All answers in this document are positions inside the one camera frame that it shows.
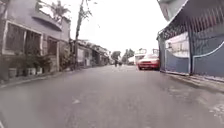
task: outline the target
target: utility pole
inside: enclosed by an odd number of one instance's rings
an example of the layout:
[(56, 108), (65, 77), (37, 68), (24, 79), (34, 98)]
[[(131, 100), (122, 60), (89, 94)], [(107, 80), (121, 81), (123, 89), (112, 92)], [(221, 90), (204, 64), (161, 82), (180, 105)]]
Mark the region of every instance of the utility pole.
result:
[(78, 21), (76, 26), (76, 36), (75, 36), (75, 45), (74, 45), (74, 53), (75, 53), (75, 68), (78, 67), (78, 37), (79, 37), (79, 31), (82, 24), (82, 13), (83, 13), (83, 3), (84, 0), (82, 0), (79, 8), (79, 14), (78, 14)]

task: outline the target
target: sky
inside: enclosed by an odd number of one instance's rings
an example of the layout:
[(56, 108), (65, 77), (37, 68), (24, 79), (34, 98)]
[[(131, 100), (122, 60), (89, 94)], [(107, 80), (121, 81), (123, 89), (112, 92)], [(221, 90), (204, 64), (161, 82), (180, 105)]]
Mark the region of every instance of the sky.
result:
[[(81, 0), (61, 1), (70, 5), (74, 39)], [(157, 33), (167, 25), (157, 0), (91, 0), (89, 8), (93, 17), (83, 21), (79, 39), (110, 51), (158, 48)]]

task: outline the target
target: asphalt road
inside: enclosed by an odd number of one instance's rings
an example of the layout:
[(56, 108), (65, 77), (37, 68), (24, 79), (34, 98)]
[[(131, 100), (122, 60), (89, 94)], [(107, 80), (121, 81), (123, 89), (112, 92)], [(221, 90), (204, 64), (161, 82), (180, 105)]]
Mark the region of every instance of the asphalt road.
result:
[(156, 71), (107, 66), (1, 89), (0, 120), (5, 128), (223, 128), (223, 103)]

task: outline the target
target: red car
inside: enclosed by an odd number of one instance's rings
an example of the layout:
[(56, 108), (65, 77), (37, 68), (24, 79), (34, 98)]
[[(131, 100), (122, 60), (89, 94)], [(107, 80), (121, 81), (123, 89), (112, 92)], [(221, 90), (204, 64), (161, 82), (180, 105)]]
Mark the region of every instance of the red car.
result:
[(157, 54), (145, 55), (138, 61), (138, 69), (159, 69), (159, 56)]

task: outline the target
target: sidewalk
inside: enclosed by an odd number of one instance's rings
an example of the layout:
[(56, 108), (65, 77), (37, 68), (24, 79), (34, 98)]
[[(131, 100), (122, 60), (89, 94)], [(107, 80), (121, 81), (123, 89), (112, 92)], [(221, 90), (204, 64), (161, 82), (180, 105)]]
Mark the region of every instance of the sidewalk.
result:
[(211, 77), (204, 77), (204, 76), (187, 76), (187, 75), (175, 75), (169, 74), (168, 75), (181, 82), (185, 82), (190, 84), (189, 86), (195, 88), (201, 88), (208, 91), (220, 92), (224, 93), (224, 81), (221, 79), (212, 79)]

